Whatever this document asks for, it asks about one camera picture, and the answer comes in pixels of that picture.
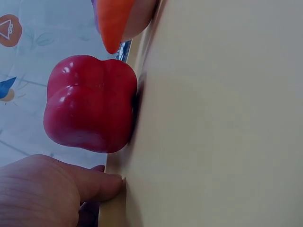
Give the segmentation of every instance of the blue bird print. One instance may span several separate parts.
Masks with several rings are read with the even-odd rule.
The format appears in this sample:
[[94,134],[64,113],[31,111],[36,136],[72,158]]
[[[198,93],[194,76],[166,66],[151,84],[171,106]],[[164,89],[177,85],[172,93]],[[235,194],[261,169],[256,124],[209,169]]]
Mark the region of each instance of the blue bird print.
[[13,86],[15,80],[17,77],[5,80],[3,82],[0,82],[0,99],[5,98],[8,96],[9,92],[11,91],[11,87]]

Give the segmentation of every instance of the skin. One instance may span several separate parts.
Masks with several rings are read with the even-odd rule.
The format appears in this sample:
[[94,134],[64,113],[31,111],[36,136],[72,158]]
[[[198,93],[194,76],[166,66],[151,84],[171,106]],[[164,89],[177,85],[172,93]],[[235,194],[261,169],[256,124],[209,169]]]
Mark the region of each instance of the skin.
[[99,203],[121,186],[121,176],[105,174],[104,166],[30,156],[0,168],[0,226],[94,227]]

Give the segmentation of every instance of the red bell pepper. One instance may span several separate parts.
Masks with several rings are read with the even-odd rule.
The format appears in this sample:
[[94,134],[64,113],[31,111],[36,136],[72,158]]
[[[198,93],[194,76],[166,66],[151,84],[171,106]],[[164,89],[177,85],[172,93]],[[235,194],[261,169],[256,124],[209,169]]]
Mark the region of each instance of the red bell pepper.
[[78,55],[58,63],[47,86],[46,134],[56,143],[113,153],[130,139],[137,78],[126,63]]

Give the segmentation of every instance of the beige surface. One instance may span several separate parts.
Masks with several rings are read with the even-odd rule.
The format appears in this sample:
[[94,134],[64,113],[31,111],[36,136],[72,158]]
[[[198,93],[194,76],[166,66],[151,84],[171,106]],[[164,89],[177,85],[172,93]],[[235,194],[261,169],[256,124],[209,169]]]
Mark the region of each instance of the beige surface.
[[303,226],[302,11],[162,5],[134,139],[107,164],[127,178],[129,226]]

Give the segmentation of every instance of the carrot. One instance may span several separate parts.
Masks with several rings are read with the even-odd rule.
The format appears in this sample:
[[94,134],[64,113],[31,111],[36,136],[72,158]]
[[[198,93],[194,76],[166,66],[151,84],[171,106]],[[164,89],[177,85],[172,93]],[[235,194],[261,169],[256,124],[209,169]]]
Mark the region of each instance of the carrot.
[[106,50],[118,51],[134,0],[98,0],[98,26]]

